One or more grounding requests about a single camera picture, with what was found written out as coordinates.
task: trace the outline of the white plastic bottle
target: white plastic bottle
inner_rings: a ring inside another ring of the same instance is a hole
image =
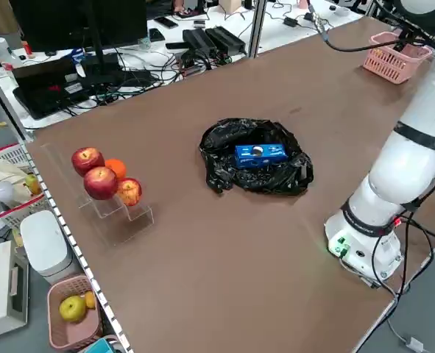
[[[6,39],[2,37],[0,37],[0,63],[6,71],[11,71],[23,65],[21,59],[13,53]]]

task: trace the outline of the pink basket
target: pink basket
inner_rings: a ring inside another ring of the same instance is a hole
[[[99,304],[95,309],[88,309],[86,317],[79,323],[71,323],[62,319],[59,306],[69,296],[81,295],[91,290],[90,281],[85,275],[70,277],[54,284],[47,294],[49,311],[50,345],[61,351],[78,350],[101,338],[102,325]]]
[[[398,35],[392,32],[382,32],[371,37],[371,44],[386,43],[397,40]],[[402,52],[395,51],[394,45],[383,46],[369,50],[363,66],[375,74],[395,84],[410,79],[420,64],[431,56],[432,51],[427,46],[407,44]]]
[[[27,156],[18,143],[0,148],[0,160],[6,160],[25,172],[31,171]],[[3,205],[0,203],[0,220],[11,229],[19,229],[21,222],[28,215],[48,209],[49,203],[42,193],[41,195],[32,197],[28,202],[20,204],[8,211],[5,211]]]

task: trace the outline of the blue snack box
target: blue snack box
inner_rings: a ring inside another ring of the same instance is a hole
[[[288,159],[284,146],[274,145],[243,145],[235,146],[236,167],[261,168],[272,163],[283,162]]]

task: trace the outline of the white cabinet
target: white cabinet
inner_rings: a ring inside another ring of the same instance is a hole
[[[29,264],[12,241],[0,243],[0,334],[27,323]]]

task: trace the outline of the brown table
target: brown table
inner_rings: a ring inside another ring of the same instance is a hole
[[[330,37],[360,46],[385,28],[363,18]],[[396,86],[365,71],[365,55],[335,52],[314,36],[37,133],[29,152],[135,352],[349,352],[373,325],[392,298],[340,267],[323,224],[368,172],[416,82]],[[314,162],[308,192],[214,194],[197,147],[228,117],[270,118],[291,130]],[[45,143],[66,158],[96,146],[123,159],[144,184],[155,224],[108,246]],[[435,195],[417,220],[435,231]],[[428,254],[414,230],[409,254],[411,275]]]

